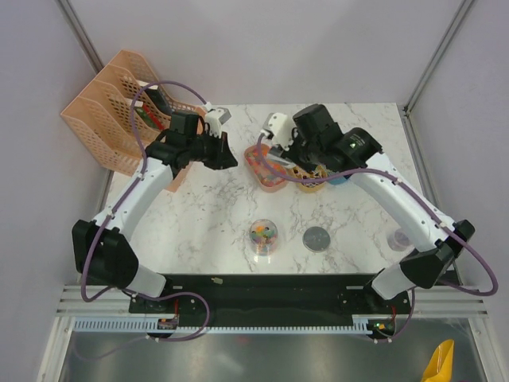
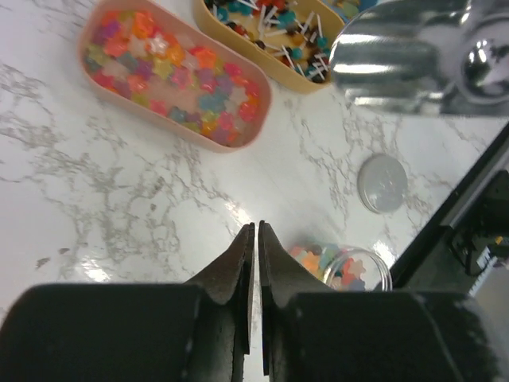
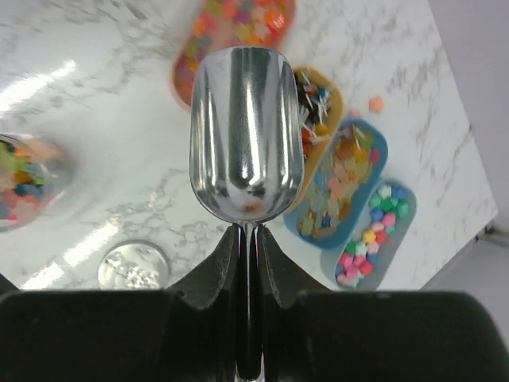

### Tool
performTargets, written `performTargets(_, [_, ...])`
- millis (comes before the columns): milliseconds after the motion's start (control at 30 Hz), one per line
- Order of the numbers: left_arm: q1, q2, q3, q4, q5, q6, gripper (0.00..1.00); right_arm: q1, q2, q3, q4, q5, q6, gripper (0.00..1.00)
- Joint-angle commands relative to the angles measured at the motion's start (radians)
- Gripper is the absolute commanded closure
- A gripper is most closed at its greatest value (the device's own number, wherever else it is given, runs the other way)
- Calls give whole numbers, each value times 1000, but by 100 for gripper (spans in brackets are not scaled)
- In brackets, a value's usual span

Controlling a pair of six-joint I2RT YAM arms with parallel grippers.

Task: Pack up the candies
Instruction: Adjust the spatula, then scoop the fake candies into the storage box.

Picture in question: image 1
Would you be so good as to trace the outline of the silver jar lid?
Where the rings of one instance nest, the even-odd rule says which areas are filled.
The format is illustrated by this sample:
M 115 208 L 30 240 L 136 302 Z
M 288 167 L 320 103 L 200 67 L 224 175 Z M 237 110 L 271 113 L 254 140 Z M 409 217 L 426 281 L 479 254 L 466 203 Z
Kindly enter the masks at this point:
M 324 228 L 313 226 L 306 229 L 302 242 L 310 251 L 323 252 L 330 246 L 331 237 Z

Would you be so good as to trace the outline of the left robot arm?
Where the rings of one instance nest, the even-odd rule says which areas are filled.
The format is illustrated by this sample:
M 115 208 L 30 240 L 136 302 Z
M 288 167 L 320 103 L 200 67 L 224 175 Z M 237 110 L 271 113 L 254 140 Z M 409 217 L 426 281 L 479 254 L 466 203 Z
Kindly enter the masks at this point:
M 78 220 L 72 228 L 76 269 L 82 282 L 145 295 L 158 313 L 172 309 L 174 293 L 167 278 L 140 264 L 130 238 L 156 196 L 192 162 L 211 170 L 237 166 L 222 126 L 231 118 L 224 107 L 200 116 L 173 113 L 169 128 L 143 148 L 142 162 L 122 194 L 92 220 Z

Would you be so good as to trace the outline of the metal candy scoop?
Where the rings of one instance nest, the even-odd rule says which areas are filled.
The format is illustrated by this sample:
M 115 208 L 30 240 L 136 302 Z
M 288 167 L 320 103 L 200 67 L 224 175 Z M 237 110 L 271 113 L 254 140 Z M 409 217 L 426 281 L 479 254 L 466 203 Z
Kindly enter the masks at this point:
M 272 161 L 284 168 L 287 168 L 287 169 L 292 169 L 293 167 L 295 167 L 295 163 L 292 162 L 291 160 L 289 160 L 288 158 L 284 158 L 282 157 L 282 154 L 281 153 L 277 153 L 275 151 L 270 151 L 268 154 L 267 154 L 267 159 L 269 161 Z

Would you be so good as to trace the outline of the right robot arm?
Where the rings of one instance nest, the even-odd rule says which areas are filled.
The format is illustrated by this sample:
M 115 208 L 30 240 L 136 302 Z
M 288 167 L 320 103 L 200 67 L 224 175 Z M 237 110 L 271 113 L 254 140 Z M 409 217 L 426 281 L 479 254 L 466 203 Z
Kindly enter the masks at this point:
M 293 142 L 284 155 L 307 170 L 321 165 L 343 173 L 383 207 L 414 247 L 370 281 L 365 306 L 379 314 L 404 290 L 433 287 L 472 237 L 472 224 L 455 221 L 421 197 L 373 136 L 360 127 L 343 132 L 325 105 L 304 108 L 293 116 L 293 123 Z

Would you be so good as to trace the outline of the clear plastic jar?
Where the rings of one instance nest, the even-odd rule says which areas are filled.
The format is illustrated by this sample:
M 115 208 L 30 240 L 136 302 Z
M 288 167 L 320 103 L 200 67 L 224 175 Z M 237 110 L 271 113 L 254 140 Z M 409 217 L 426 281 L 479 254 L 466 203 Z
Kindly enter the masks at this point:
M 276 224 L 271 220 L 256 220 L 251 224 L 247 233 L 256 262 L 260 259 L 267 259 L 278 248 L 279 232 Z

